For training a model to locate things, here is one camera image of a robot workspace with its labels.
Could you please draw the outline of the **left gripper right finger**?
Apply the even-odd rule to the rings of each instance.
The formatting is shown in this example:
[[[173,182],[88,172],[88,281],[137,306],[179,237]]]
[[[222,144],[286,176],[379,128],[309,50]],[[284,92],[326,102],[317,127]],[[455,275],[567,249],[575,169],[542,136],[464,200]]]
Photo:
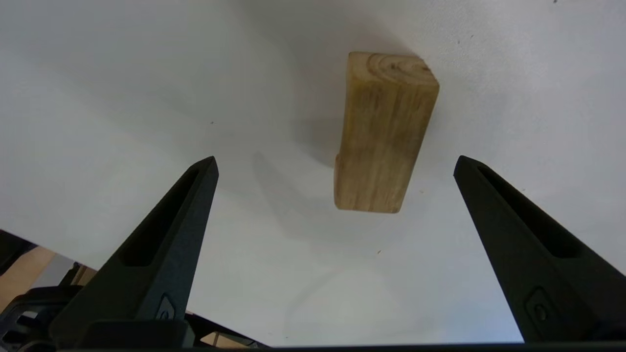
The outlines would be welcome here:
[[[454,179],[526,343],[625,342],[624,274],[487,165]]]

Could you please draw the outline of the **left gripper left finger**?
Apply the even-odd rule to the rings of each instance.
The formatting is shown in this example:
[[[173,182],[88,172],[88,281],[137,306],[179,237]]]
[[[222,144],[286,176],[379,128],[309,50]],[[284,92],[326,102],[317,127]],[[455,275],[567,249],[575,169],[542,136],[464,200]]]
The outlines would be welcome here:
[[[186,305],[218,179],[212,156],[182,174],[54,319],[56,345],[193,345]]]

